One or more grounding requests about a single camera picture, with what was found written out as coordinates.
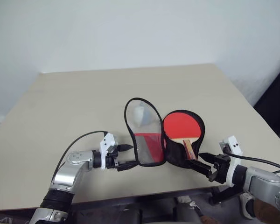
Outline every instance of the beige table surface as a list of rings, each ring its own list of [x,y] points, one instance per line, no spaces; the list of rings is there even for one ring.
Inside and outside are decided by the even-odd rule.
[[[0,125],[0,210],[38,207],[60,156],[81,134],[108,130],[131,144],[123,112],[133,97],[152,102],[162,117],[176,109],[199,114],[206,127],[200,152],[218,154],[218,142],[235,135],[244,155],[280,163],[279,138],[212,64],[41,74]],[[86,138],[73,150],[98,149],[101,137]],[[119,160],[129,158],[133,150]],[[84,175],[74,202],[215,185],[169,163],[123,172],[95,169]]]

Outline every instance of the red rubber paddle face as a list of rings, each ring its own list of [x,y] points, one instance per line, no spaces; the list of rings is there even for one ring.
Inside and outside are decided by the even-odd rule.
[[[191,144],[201,136],[198,122],[190,115],[182,112],[174,112],[164,119],[164,131],[174,142],[183,144],[187,158],[197,159]]]

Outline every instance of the person's shoe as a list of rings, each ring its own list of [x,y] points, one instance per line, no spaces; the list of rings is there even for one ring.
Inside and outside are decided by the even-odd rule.
[[[241,211],[241,215],[246,218],[246,219],[254,219],[255,217],[253,217],[251,215],[251,213],[254,213],[253,212],[253,204],[251,205],[251,210],[250,213],[248,212],[247,210],[247,203],[252,203],[252,201],[250,202],[250,200],[254,200],[255,198],[248,194],[248,193],[243,193],[239,196],[239,201],[240,201],[240,211]]]
[[[192,199],[188,195],[177,197],[177,201],[178,201],[178,203],[189,204],[191,209],[197,208],[200,210],[200,207],[198,205],[196,205],[196,202],[192,201]]]

